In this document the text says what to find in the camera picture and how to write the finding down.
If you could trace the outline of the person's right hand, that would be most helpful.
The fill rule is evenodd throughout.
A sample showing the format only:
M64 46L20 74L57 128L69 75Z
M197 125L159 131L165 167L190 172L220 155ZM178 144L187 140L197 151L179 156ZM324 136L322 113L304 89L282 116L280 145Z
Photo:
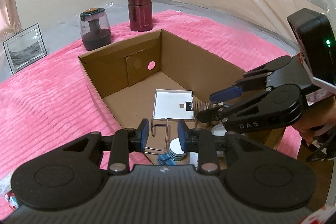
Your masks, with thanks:
M307 110L292 126L308 145L313 142L314 128L326 124L335 126L335 108L322 110Z

